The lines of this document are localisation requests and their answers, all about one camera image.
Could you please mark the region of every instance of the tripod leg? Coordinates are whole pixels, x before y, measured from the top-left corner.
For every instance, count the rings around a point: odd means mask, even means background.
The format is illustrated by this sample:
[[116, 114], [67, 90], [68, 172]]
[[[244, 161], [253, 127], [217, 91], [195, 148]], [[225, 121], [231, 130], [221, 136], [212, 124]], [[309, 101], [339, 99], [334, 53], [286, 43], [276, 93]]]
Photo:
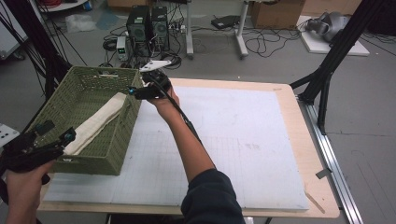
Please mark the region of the tripod leg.
[[310, 82], [314, 78], [314, 76], [316, 75], [317, 71], [315, 71], [315, 72], [309, 74], [308, 76], [302, 77], [302, 78], [298, 79], [297, 81], [291, 83], [290, 84], [291, 88], [292, 89], [296, 89], [296, 88], [301, 87], [304, 84]]
[[329, 98], [329, 88], [330, 88], [330, 80], [332, 79], [332, 74], [330, 74], [324, 84], [321, 94], [320, 94], [320, 103], [319, 103], [319, 112], [318, 112], [318, 126], [320, 132], [323, 135], [326, 135], [326, 131], [324, 128], [326, 122], [326, 111], [327, 111], [327, 102]]

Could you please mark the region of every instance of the white cloth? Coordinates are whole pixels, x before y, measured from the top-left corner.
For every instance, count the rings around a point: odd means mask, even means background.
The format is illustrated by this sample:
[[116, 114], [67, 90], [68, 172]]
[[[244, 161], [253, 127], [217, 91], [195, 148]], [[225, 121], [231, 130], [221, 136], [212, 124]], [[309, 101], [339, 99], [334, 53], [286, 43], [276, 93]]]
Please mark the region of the white cloth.
[[79, 125], [76, 128], [76, 140], [66, 147], [64, 154], [78, 155], [120, 113], [125, 98], [125, 94], [118, 92], [94, 115]]

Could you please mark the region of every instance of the computer tower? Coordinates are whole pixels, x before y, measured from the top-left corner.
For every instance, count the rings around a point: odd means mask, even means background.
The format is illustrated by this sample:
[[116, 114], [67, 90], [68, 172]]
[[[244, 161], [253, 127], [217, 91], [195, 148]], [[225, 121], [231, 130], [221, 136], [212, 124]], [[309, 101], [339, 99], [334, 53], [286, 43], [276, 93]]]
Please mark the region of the computer tower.
[[155, 36], [156, 50], [168, 51], [169, 48], [169, 32], [168, 17], [166, 7], [154, 7], [151, 11], [151, 22], [153, 33]]
[[130, 37], [135, 56], [148, 57], [154, 46], [152, 24], [148, 6], [133, 6], [129, 14], [126, 28]]

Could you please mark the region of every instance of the jacket sleeve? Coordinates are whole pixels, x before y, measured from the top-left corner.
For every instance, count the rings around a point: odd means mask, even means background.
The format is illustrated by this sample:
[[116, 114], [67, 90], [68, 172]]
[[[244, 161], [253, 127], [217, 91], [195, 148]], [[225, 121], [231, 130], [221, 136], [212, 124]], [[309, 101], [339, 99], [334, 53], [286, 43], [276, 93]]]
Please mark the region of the jacket sleeve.
[[189, 184], [181, 205], [185, 223], [245, 223], [227, 175], [216, 169], [200, 173]]

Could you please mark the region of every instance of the black pole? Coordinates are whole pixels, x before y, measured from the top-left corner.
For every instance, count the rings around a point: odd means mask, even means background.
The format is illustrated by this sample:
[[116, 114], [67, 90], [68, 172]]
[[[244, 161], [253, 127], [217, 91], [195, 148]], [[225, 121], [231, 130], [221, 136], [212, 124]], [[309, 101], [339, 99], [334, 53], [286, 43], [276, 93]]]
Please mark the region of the black pole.
[[362, 0], [345, 29], [335, 39], [318, 70], [290, 84], [293, 89], [296, 89], [309, 82], [306, 89], [298, 95], [299, 99], [308, 105], [312, 105], [321, 92], [318, 126], [323, 134], [326, 134], [324, 124], [332, 74], [386, 1], [388, 0]]

